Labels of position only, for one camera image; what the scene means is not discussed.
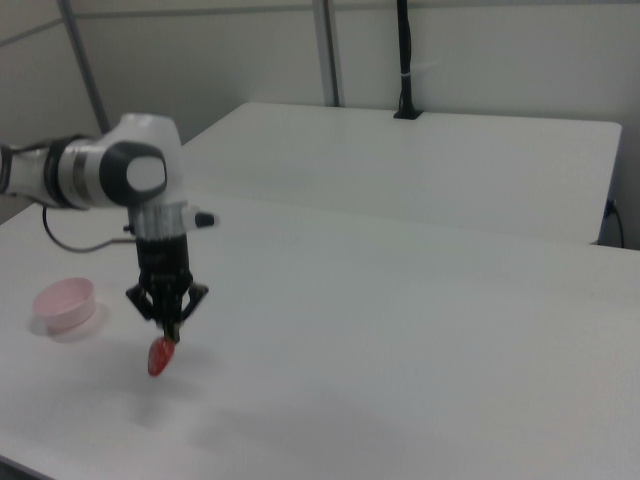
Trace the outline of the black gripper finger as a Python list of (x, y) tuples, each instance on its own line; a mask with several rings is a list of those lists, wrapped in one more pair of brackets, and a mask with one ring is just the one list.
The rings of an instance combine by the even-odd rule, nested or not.
[(163, 336), (172, 340), (170, 310), (164, 300), (156, 301), (140, 284), (129, 288), (126, 296), (145, 321), (153, 321)]
[(174, 343), (180, 341), (181, 327), (208, 293), (209, 288), (206, 285), (193, 282), (186, 292), (180, 294), (174, 301), (174, 312), (171, 317), (171, 340)]

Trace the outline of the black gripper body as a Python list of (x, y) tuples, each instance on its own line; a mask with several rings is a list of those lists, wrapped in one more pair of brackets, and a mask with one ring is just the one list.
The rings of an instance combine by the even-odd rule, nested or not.
[(140, 270), (137, 284), (156, 301), (167, 303), (171, 322), (174, 301), (193, 283), (187, 236), (154, 241), (138, 239), (136, 250)]

